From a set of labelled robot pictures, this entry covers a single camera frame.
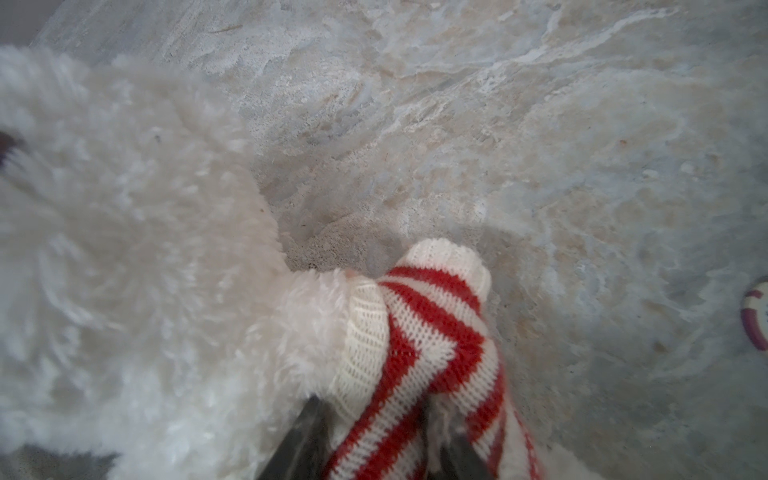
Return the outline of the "red white striped sweater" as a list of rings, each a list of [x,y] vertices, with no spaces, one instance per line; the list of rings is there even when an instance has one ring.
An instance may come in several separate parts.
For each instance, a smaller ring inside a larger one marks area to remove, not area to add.
[[[483,317],[490,287],[480,256],[445,238],[414,244],[376,280],[352,278],[326,478],[424,478],[432,394],[457,408],[494,478],[543,477]]]

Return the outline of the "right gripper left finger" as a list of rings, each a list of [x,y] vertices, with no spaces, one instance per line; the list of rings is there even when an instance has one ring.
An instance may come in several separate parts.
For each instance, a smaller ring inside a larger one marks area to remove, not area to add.
[[[330,413],[328,402],[309,398],[256,479],[322,479],[329,457]]]

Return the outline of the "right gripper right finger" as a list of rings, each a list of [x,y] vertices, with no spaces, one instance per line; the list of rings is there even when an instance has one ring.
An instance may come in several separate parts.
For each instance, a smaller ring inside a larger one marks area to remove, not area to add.
[[[425,436],[428,479],[492,479],[470,442],[465,417],[450,401],[427,402]]]

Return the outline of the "white teddy bear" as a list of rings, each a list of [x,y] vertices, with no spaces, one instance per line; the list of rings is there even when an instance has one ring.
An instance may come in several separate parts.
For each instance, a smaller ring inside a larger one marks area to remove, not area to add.
[[[3,452],[110,455],[112,479],[256,479],[317,396],[326,468],[363,275],[288,267],[250,156],[205,84],[2,48]],[[540,479],[592,477],[533,442]]]

